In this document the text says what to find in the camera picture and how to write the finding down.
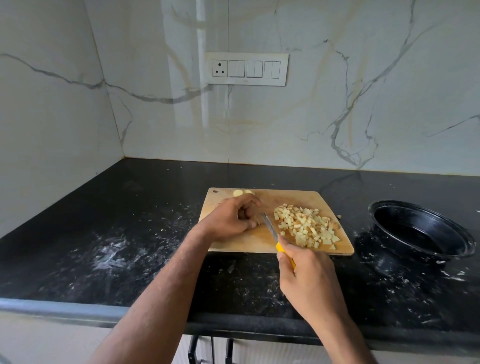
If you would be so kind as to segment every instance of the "wooden cutting board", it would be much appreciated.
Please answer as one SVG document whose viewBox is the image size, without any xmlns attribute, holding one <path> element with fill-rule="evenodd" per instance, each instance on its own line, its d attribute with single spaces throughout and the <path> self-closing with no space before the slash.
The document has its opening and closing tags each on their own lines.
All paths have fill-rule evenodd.
<svg viewBox="0 0 480 364">
<path fill-rule="evenodd" d="M 204 201 L 204 206 L 200 213 L 200 220 L 205 218 L 224 198 L 233 197 L 235 188 L 210 188 Z M 290 191 L 290 190 L 255 190 L 251 191 L 260 199 L 262 207 L 255 213 L 257 220 L 263 222 L 261 213 L 267 213 L 277 234 L 280 233 L 278 223 L 276 223 L 273 210 L 282 205 L 288 204 L 297 207 L 306 207 L 310 209 L 319 209 L 319 215 L 328 217 L 334 223 L 335 235 L 340 241 L 335 243 L 336 250 L 331 250 L 329 245 L 320 245 L 318 249 L 332 255 L 352 255 L 354 252 L 352 243 L 348 239 L 345 231 L 338 222 L 337 217 L 327 203 L 315 191 Z M 295 238 L 289 233 L 285 236 L 290 242 L 295 243 Z M 276 253 L 276 242 L 266 225 L 260 225 L 255 229 L 248 230 L 227 241 L 215 242 L 211 245 L 209 251 L 220 252 L 248 252 L 248 253 Z"/>
</svg>

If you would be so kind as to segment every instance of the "knife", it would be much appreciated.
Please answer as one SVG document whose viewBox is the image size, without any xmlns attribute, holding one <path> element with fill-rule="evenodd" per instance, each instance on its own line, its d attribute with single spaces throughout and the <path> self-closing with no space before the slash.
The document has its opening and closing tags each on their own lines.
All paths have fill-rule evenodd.
<svg viewBox="0 0 480 364">
<path fill-rule="evenodd" d="M 270 219 L 268 218 L 267 214 L 266 213 L 262 213 L 262 216 L 264 218 L 264 221 L 265 221 L 265 224 L 267 224 L 267 227 L 268 229 L 270 230 L 273 238 L 275 239 L 275 242 L 276 242 L 276 245 L 275 245 L 275 248 L 278 252 L 284 252 L 285 254 L 287 254 L 285 252 L 285 250 L 283 249 L 282 245 L 278 242 L 278 234 L 276 233 L 275 229 L 273 228 L 273 225 L 272 225 L 272 222 L 270 221 Z M 295 262 L 293 261 L 292 258 L 290 258 L 290 262 L 292 263 L 292 267 L 293 269 L 295 269 L 296 265 L 295 265 Z"/>
</svg>

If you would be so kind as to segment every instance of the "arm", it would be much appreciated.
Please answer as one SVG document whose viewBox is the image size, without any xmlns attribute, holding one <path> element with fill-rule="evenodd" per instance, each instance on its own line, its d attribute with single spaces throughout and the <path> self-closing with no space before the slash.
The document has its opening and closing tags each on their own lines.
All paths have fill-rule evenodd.
<svg viewBox="0 0 480 364">
<path fill-rule="evenodd" d="M 90 363 L 171 363 L 187 322 L 202 262 L 213 241 L 253 229 L 253 205 L 244 194 L 222 201 L 187 234 L 126 315 L 94 352 Z"/>
<path fill-rule="evenodd" d="M 285 253 L 278 253 L 280 289 L 310 324 L 335 364 L 374 364 L 363 336 L 348 315 L 335 267 L 323 252 L 289 244 L 282 237 Z M 295 271 L 288 256 L 296 264 Z"/>
</svg>

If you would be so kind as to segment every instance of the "yellow knife handle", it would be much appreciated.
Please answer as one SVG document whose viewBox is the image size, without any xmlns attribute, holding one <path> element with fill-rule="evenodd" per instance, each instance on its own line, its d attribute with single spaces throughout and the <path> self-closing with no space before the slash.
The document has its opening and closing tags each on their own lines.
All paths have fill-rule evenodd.
<svg viewBox="0 0 480 364">
<path fill-rule="evenodd" d="M 280 245 L 280 243 L 276 243 L 275 248 L 278 252 L 284 252 L 288 256 L 287 252 L 283 249 L 283 246 Z M 295 269 L 297 267 L 292 258 L 290 258 L 290 263 L 292 264 L 293 269 Z"/>
</svg>

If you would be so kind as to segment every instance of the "black pan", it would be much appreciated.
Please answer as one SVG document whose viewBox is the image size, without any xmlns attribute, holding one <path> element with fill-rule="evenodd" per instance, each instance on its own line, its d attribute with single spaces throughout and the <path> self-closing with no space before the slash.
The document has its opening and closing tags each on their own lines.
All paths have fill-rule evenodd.
<svg viewBox="0 0 480 364">
<path fill-rule="evenodd" d="M 475 254 L 470 233 L 434 211 L 394 200 L 374 202 L 368 210 L 374 235 L 400 257 L 428 264 Z"/>
</svg>

